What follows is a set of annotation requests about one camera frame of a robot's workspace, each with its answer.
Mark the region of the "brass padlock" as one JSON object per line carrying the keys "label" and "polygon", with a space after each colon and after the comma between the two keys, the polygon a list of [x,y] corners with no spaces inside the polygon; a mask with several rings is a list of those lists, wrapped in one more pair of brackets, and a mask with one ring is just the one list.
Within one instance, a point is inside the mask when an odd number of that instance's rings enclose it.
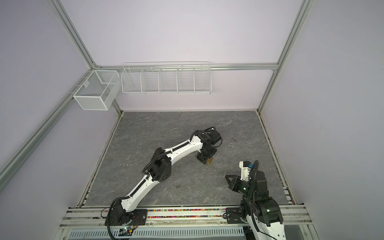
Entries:
{"label": "brass padlock", "polygon": [[207,159],[206,164],[209,165],[213,161],[213,159],[214,159],[213,157]]}

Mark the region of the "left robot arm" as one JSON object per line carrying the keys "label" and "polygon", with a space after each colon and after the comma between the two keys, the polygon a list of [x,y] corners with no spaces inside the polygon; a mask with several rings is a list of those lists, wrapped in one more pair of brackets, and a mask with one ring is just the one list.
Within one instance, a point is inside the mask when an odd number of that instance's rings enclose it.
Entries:
{"label": "left robot arm", "polygon": [[134,213],[141,200],[159,183],[172,174],[172,166],[185,156],[196,153],[196,158],[204,165],[209,164],[217,152],[217,143],[222,137],[215,127],[196,130],[186,141],[168,148],[157,148],[150,162],[142,170],[140,182],[125,196],[111,203],[105,216],[105,226],[126,226],[134,220],[140,224],[141,217]]}

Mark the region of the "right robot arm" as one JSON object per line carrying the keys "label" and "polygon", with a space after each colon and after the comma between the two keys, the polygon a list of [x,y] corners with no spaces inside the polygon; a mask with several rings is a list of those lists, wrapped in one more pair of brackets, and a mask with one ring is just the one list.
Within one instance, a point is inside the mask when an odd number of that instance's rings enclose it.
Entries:
{"label": "right robot arm", "polygon": [[247,223],[256,240],[285,240],[285,226],[279,204],[269,196],[267,179],[259,161],[239,162],[241,175],[226,175],[229,189],[242,195],[235,208],[226,208],[228,224]]}

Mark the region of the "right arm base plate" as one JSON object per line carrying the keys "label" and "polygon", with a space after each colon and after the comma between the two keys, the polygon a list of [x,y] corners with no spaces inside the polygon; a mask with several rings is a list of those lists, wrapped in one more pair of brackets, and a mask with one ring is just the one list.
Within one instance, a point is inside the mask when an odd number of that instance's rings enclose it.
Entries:
{"label": "right arm base plate", "polygon": [[223,218],[228,224],[247,224],[246,217],[240,207],[226,208],[226,212],[223,214]]}

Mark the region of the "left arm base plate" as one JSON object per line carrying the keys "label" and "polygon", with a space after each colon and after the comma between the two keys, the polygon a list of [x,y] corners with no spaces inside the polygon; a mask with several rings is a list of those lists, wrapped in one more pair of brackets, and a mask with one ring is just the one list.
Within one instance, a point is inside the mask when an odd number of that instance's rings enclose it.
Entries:
{"label": "left arm base plate", "polygon": [[132,212],[111,210],[105,221],[105,226],[143,226],[148,215],[147,209],[136,209]]}

